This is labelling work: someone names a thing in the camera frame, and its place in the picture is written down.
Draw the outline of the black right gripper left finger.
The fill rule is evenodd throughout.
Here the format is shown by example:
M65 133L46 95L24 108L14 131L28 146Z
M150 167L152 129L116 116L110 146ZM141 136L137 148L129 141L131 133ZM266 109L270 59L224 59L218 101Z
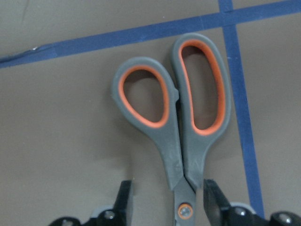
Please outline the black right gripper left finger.
M121 182L113 210L120 226L131 226L133 217L133 184L131 180Z

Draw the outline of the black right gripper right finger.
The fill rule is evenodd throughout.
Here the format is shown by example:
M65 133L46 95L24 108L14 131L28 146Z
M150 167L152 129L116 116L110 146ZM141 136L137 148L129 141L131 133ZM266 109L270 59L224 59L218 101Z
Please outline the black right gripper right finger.
M203 198L204 210L210 225L226 226L231 205L214 180L204 180Z

